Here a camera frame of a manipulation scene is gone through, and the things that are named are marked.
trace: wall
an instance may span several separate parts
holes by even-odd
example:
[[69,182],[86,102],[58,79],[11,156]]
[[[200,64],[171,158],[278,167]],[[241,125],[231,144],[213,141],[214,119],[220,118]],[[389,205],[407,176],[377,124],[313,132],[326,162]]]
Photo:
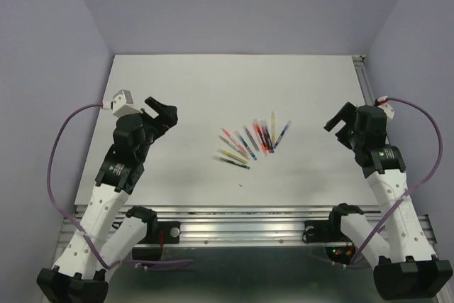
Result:
[[115,53],[365,53],[397,0],[85,0]]
[[[46,194],[53,140],[66,116],[101,99],[111,54],[83,0],[0,0],[0,301],[39,302],[62,217]],[[62,138],[53,187],[72,208],[97,112]]]
[[[454,264],[452,173],[453,123],[453,0],[399,0],[367,56],[375,96],[388,94],[413,101],[433,114],[444,141],[441,166],[413,198],[420,214],[429,213],[438,239],[437,251]],[[389,127],[413,184],[431,169],[437,153],[431,124],[419,112],[396,104]]]

